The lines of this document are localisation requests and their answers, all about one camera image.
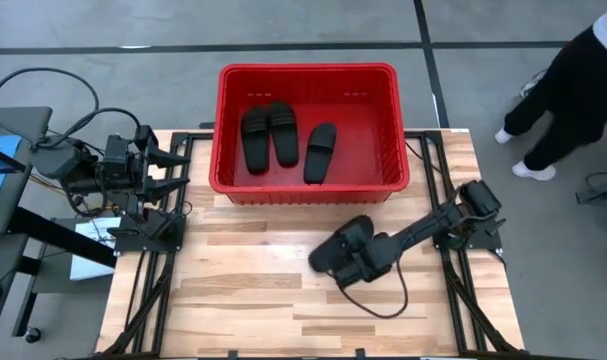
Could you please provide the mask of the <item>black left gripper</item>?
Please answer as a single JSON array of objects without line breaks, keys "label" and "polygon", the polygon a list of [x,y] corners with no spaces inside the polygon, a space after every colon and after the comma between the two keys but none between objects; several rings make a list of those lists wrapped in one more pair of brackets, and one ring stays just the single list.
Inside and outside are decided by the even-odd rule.
[{"label": "black left gripper", "polygon": [[190,163],[190,158],[168,153],[158,147],[158,139],[149,125],[143,125],[135,136],[134,145],[139,150],[134,155],[131,165],[132,188],[128,193],[127,209],[139,210],[143,203],[156,204],[174,190],[187,185],[188,178],[153,179],[149,174],[149,166],[169,168]]}]

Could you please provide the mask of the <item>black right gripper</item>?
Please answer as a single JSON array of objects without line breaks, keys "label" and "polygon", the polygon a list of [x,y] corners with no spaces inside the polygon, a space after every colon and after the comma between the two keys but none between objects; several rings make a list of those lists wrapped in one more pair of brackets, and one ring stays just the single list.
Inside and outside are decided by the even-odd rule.
[{"label": "black right gripper", "polygon": [[401,250],[398,239],[385,232],[374,234],[372,222],[350,222],[335,232],[340,260],[332,269],[340,288],[359,281],[372,282],[390,271]]}]

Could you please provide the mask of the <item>black rubber slide sandal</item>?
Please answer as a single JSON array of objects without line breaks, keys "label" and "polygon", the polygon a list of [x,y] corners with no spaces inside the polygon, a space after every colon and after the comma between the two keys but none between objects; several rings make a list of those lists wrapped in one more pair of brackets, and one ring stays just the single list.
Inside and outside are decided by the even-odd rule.
[{"label": "black rubber slide sandal", "polygon": [[269,166],[269,128],[263,107],[251,107],[243,114],[241,140],[249,173],[264,173]]},{"label": "black rubber slide sandal", "polygon": [[298,163],[298,134],[293,109],[284,102],[272,102],[268,106],[268,120],[277,161],[283,167]]},{"label": "black rubber slide sandal", "polygon": [[337,130],[332,123],[316,126],[308,139],[304,166],[306,184],[322,184],[334,153]]},{"label": "black rubber slide sandal", "polygon": [[309,255],[310,267],[317,273],[336,272],[347,265],[373,238],[374,225],[369,216],[359,215],[343,224]]}]

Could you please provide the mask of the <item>red plastic bin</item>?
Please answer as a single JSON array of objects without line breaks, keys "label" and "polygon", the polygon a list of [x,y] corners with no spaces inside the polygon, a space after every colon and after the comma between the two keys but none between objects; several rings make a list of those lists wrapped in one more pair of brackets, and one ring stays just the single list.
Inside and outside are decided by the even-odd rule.
[{"label": "red plastic bin", "polygon": [[[247,170],[241,118],[272,102],[294,111],[298,163],[277,161],[269,120],[269,166]],[[237,205],[377,203],[409,183],[395,69],[385,63],[232,64],[219,75],[209,181]],[[337,130],[322,184],[304,182],[309,136],[321,123]]]}]

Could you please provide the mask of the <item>white paper sheet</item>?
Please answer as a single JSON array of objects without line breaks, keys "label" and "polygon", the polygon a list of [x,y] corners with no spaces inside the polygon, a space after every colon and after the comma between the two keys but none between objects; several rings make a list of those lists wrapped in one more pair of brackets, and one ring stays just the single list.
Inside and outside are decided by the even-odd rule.
[{"label": "white paper sheet", "polygon": [[[108,232],[109,228],[116,228],[120,225],[120,217],[102,217],[75,225],[75,231],[81,235],[113,249],[116,238]],[[70,269],[70,279],[72,281],[82,281],[91,278],[112,275],[112,267],[90,261],[86,258],[73,255]]]}]

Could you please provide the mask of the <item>black support beam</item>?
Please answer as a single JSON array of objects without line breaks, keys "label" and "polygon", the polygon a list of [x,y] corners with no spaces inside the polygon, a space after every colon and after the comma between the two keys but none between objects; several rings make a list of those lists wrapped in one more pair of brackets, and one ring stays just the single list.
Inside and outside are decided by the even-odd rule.
[{"label": "black support beam", "polygon": [[116,265],[112,248],[21,207],[15,209],[7,230],[28,235],[104,266],[114,268]]}]

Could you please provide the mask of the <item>person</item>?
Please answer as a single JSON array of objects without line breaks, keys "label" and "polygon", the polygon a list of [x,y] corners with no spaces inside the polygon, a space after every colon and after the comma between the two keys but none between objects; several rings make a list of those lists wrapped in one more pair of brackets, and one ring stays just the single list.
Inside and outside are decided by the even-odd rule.
[{"label": "person", "polygon": [[545,112],[552,114],[550,125],[512,167],[518,177],[548,181],[557,162],[602,138],[607,125],[607,11],[561,49],[527,96],[505,115],[495,140],[505,144],[527,133]]}]

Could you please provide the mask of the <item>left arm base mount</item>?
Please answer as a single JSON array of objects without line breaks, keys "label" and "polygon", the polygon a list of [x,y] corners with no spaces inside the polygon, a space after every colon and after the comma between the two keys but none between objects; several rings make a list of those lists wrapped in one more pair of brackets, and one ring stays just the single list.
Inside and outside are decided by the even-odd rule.
[{"label": "left arm base mount", "polygon": [[117,252],[175,252],[182,248],[186,216],[145,208],[142,214],[126,214],[120,224],[107,229],[115,238]]}]

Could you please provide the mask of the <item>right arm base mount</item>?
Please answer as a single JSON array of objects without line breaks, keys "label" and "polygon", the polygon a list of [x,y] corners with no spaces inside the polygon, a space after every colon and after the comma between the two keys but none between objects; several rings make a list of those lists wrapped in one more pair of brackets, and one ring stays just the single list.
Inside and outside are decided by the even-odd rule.
[{"label": "right arm base mount", "polygon": [[461,249],[497,250],[502,247],[498,230],[505,222],[505,219],[496,217],[466,220],[438,233],[434,237],[434,245],[454,251]]}]

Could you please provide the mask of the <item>black aluminium table frame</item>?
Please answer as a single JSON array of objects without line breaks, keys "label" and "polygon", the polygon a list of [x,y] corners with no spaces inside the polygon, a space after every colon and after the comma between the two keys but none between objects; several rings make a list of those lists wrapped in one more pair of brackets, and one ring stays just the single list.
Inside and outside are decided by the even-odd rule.
[{"label": "black aluminium table frame", "polygon": [[523,339],[506,271],[485,250],[446,253],[428,240],[399,270],[341,293],[312,272],[309,252],[366,213],[395,232],[454,186],[478,177],[465,130],[410,131],[410,185],[381,204],[237,206],[209,185],[212,135],[162,130],[162,148],[190,153],[182,249],[118,259],[93,360],[323,360],[456,356],[490,341],[450,289],[450,262],[507,342]]}]

